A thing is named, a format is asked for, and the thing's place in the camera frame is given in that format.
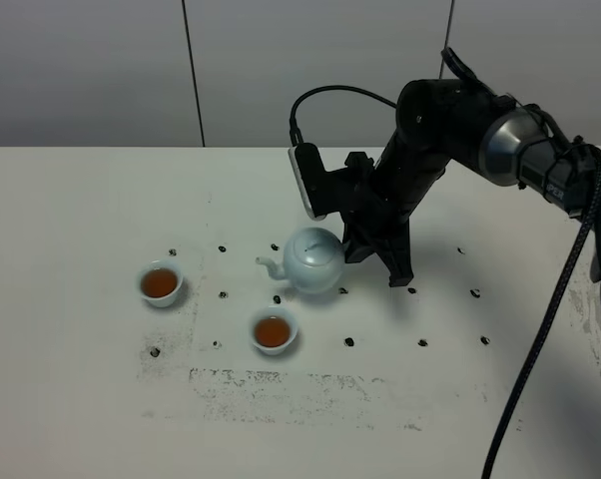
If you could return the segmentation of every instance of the white table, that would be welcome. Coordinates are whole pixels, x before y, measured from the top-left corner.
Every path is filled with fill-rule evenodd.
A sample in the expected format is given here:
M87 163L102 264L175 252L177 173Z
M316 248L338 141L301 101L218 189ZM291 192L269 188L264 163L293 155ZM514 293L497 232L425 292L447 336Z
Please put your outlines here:
M412 216L417 293L370 258L320 303L254 262L310 225L284 149L0 149L0 478L477 477L578 225L451 165ZM592 243L494 478L601 478ZM170 248L189 292L152 310L134 278ZM246 321L275 294L300 341L266 358Z

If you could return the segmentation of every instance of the brown tea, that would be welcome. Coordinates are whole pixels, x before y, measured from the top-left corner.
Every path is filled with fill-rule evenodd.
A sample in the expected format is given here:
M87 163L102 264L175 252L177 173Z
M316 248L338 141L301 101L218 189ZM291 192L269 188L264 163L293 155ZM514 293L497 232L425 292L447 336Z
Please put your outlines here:
M143 276L141 291L148 297L163 297L177 288L179 279L166 268L154 269Z
M288 342L290 334L288 322L277 316L261 319L254 328L255 338L264 347L281 346Z

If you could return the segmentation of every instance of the teapot spout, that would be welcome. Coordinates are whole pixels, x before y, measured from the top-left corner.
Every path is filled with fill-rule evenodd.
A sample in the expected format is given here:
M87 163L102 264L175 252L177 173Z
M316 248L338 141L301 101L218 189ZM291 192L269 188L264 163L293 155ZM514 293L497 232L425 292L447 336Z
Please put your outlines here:
M264 267L268 269L268 274L271 279L287 279L287 275L285 274L285 270L283 269L282 264L276 264L273 260L268 257L259 256L257 257L257 264L262 264Z

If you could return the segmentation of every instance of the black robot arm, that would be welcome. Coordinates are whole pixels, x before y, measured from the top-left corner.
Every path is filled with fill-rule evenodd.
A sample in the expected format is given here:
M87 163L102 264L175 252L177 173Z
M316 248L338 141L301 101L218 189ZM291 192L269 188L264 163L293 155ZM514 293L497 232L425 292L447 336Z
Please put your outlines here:
M458 78L404 87L396 129L376 164L352 152L345 168L327 172L315 145L290 150L307 213L317 220L340 213L345 261L376 253L392 287L413 279L409 217L450 159L495 185L528 186L571 218L582 218L593 194L599 149L581 138L568 141L537 105L518 106L509 95L495 95L450 48L442 55ZM291 127L298 129L296 118ZM591 277L601 279L598 261Z

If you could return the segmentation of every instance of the teapot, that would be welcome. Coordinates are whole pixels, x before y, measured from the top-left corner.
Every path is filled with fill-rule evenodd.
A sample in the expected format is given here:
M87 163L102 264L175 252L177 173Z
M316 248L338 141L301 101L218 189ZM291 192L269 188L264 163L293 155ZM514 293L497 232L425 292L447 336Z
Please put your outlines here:
M257 257L272 279L288 279L300 292L317 294L336 284L344 267L344 251L338 238L322 228L305 228L286 243L283 263Z

